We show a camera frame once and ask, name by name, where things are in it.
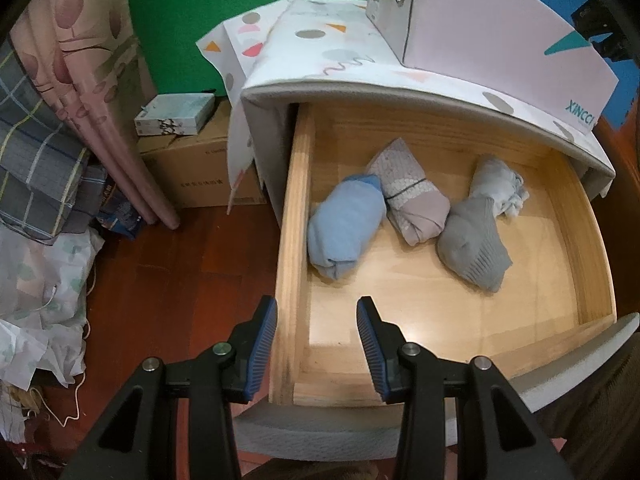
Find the wooden drawer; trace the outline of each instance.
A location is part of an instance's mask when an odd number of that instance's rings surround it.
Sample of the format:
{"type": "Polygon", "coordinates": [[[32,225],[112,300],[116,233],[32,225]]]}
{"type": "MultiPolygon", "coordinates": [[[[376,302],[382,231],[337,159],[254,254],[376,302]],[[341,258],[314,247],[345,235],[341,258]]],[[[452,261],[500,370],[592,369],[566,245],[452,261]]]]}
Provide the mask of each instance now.
{"type": "Polygon", "coordinates": [[[452,360],[488,355],[507,377],[558,359],[615,322],[609,263],[580,181],[562,153],[509,127],[365,102],[301,105],[280,239],[272,402],[380,404],[356,328],[361,296],[372,296],[408,340],[452,360]],[[483,153],[524,177],[530,198],[520,215],[497,219],[513,260],[498,293],[447,270],[434,240],[409,247],[386,218],[356,269],[337,282],[308,264],[310,210],[396,137],[453,203],[468,195],[483,153]]]}

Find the box with logo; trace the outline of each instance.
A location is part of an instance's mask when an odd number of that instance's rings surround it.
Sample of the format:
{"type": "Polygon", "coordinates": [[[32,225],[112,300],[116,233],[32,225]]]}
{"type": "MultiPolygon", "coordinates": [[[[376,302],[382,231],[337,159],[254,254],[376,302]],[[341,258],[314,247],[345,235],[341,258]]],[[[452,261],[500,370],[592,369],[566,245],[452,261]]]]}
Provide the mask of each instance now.
{"type": "MultiPolygon", "coordinates": [[[[196,136],[141,137],[138,151],[168,199],[177,208],[226,205],[226,133],[231,106],[222,101],[196,136]]],[[[247,171],[234,204],[263,204],[255,168],[247,171]]]]}
{"type": "Polygon", "coordinates": [[[159,94],[137,115],[139,136],[196,135],[211,117],[213,94],[159,94]]]}
{"type": "Polygon", "coordinates": [[[582,132],[618,82],[539,0],[367,0],[367,16],[405,66],[504,92],[582,132]]]}

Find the gray plaid cloth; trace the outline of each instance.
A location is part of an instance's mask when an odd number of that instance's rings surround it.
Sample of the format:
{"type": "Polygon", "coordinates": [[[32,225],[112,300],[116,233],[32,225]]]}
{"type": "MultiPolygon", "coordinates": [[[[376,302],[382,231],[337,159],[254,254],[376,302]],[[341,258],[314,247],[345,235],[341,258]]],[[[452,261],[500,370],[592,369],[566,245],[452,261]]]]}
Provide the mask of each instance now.
{"type": "Polygon", "coordinates": [[[106,177],[96,168],[85,175],[90,155],[42,100],[5,41],[0,46],[0,220],[46,244],[62,231],[86,229],[99,209],[106,177]],[[82,203],[72,215],[81,185],[82,203]],[[90,196],[97,197],[97,208],[90,196]]]}

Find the pink box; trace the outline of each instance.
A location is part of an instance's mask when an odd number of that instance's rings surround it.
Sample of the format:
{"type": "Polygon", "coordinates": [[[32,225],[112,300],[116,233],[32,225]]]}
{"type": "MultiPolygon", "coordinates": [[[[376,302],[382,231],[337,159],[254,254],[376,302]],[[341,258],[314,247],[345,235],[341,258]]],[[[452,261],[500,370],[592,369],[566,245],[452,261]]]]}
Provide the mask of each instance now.
{"type": "Polygon", "coordinates": [[[539,0],[367,0],[367,16],[405,66],[504,92],[584,132],[618,83],[539,0]]]}

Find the wooden floor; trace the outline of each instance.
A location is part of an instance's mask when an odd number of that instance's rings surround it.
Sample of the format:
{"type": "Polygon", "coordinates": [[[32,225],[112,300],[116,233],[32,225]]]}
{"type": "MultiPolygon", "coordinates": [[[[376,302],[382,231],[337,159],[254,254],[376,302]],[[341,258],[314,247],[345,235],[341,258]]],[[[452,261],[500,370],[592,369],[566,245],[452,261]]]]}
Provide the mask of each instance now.
{"type": "MultiPolygon", "coordinates": [[[[280,230],[269,205],[236,206],[229,216],[223,207],[185,209],[180,216],[176,231],[148,226],[133,242],[110,236],[98,254],[81,418],[64,429],[50,421],[36,434],[63,457],[144,358],[195,357],[251,317],[261,295],[274,293],[280,230]]],[[[47,388],[46,397],[61,418],[75,413],[71,389],[47,388]]],[[[185,444],[183,438],[178,469],[186,468],[185,444]]]]}

